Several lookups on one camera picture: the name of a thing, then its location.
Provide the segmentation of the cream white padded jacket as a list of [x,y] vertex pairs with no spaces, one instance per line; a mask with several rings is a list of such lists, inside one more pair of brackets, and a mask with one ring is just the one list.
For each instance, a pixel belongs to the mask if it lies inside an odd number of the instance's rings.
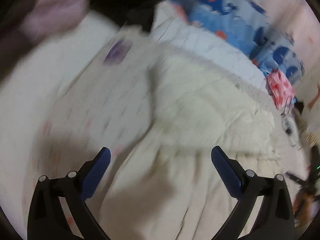
[[171,56],[152,71],[155,120],[100,209],[111,239],[211,239],[236,200],[211,161],[220,146],[263,177],[281,170],[273,115],[214,67]]

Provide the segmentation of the white garment with black print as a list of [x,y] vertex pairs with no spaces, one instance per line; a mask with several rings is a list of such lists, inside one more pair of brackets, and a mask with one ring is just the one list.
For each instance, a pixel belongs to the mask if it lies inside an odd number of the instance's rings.
[[283,110],[281,113],[281,125],[285,132],[289,145],[293,148],[302,148],[301,129],[303,122],[299,110],[293,108],[289,111]]

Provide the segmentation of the white cherry print bedsheet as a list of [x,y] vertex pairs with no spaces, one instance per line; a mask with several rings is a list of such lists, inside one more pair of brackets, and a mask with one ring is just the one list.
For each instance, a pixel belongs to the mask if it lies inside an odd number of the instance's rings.
[[151,122],[153,35],[90,13],[18,61],[1,82],[1,207],[27,236],[37,178],[77,170],[102,147],[116,169]]

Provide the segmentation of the red pink patterned cloth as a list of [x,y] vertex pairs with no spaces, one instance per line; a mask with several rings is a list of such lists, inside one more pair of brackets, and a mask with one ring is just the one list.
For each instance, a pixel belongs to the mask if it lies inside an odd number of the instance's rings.
[[295,102],[295,91],[281,70],[272,70],[271,73],[267,74],[266,82],[276,109],[281,110]]

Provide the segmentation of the blue whale print blanket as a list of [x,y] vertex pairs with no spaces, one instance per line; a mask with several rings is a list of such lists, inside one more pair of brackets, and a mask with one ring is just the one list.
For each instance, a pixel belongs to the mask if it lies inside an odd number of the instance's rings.
[[187,20],[207,29],[242,51],[264,75],[281,70],[294,84],[304,75],[289,34],[271,24],[267,11],[254,0],[171,0]]

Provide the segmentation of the purple lilac garment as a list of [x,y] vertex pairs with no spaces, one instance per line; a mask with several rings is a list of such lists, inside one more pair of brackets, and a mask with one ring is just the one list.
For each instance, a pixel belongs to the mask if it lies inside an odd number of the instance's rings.
[[1,0],[1,77],[48,37],[77,27],[89,0]]

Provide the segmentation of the white quilted duvet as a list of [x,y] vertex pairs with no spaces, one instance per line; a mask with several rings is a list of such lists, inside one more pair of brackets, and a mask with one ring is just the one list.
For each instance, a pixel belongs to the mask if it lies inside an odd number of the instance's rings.
[[253,87],[267,92],[265,77],[243,52],[215,34],[187,24],[169,1],[157,4],[151,36],[157,42],[212,61]]

